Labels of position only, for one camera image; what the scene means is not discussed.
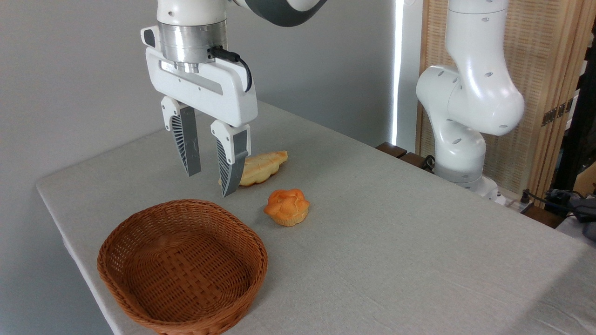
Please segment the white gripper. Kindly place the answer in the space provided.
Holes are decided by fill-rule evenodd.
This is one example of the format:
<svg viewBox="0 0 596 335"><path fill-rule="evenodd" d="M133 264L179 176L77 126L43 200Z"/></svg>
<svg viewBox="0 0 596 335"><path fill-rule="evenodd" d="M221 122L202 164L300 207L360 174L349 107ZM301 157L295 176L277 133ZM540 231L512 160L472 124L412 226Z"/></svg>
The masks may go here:
<svg viewBox="0 0 596 335"><path fill-rule="evenodd" d="M256 89L248 90L252 76L241 63L214 59L188 73L164 58L158 27L141 30L150 81L167 97L161 101L164 126L172 132L188 176L201 172L195 109L218 120L211 124L217 140L222 196L240 186L245 159L251 155L251 128L245 125L258 114Z"/></svg>

